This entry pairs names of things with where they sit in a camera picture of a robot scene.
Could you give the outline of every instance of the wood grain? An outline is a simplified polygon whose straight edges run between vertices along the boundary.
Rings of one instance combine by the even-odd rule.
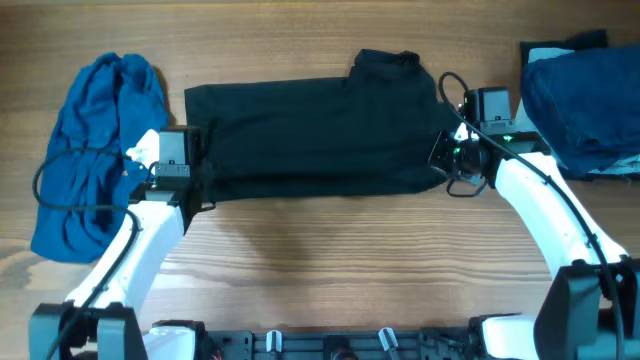
[[[637,1],[149,2],[0,7],[1,359],[26,358],[30,313],[61,301],[90,270],[29,251],[30,181],[75,75],[100,54],[145,56],[185,123],[185,88],[342,76],[361,48],[415,51],[435,76],[456,71],[471,87],[507,85],[515,106],[519,41],[593,28],[607,28],[613,44],[640,40]],[[460,100],[454,84],[448,92]],[[572,187],[640,254],[640,187]],[[195,218],[140,318],[143,328],[186,318],[257,331],[460,325],[473,315],[535,312],[548,286],[534,242],[495,192],[247,200]]]

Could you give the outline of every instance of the blue cloth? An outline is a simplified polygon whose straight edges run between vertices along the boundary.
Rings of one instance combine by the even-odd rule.
[[[99,57],[76,77],[47,158],[71,147],[125,153],[149,129],[166,126],[162,88],[151,65],[139,55]],[[75,153],[51,164],[42,176],[45,201],[61,205],[127,206],[129,193],[146,176],[140,164],[96,153]],[[55,261],[88,263],[99,258],[118,232],[124,214],[65,212],[40,206],[31,250]]]
[[[640,46],[530,63],[521,93],[531,121],[576,175],[640,153]]]

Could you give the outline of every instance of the blue towel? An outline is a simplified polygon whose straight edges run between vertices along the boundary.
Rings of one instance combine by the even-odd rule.
[[[147,130],[159,130],[167,122],[162,88],[151,65],[139,55],[121,59],[105,54],[76,77],[58,114],[47,158],[71,147],[124,154]],[[146,173],[140,164],[110,155],[75,153],[44,171],[40,192],[54,204],[126,207],[129,193]],[[55,261],[94,261],[107,249],[123,219],[119,212],[65,212],[40,206],[31,250]]]
[[[531,121],[576,175],[640,153],[640,46],[530,63],[521,93]]]

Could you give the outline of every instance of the light blue fabric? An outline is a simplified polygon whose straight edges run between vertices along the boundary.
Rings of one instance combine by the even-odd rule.
[[[147,130],[159,130],[167,122],[162,88],[151,65],[139,55],[105,54],[76,77],[58,114],[47,158],[71,147],[124,154]],[[40,192],[45,201],[60,205],[126,207],[146,171],[110,155],[74,153],[44,171]],[[55,261],[94,261],[123,219],[124,214],[111,211],[64,212],[40,206],[31,250]]]

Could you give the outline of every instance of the wooden surface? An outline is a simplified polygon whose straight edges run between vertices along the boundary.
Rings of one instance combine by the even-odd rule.
[[[637,1],[123,2],[0,7],[2,359],[27,356],[30,313],[64,299],[90,269],[29,251],[37,209],[30,181],[75,75],[102,53],[144,55],[185,123],[185,88],[342,76],[361,48],[415,51],[434,76],[452,70],[471,87],[507,85],[515,104],[518,41],[600,27],[614,44],[640,41]],[[449,93],[459,90],[451,85]],[[640,254],[640,187],[572,187],[613,237]],[[473,315],[535,312],[548,286],[536,245],[495,192],[472,200],[449,198],[443,188],[250,200],[195,218],[140,318],[143,328],[183,318],[257,331],[460,325]]]

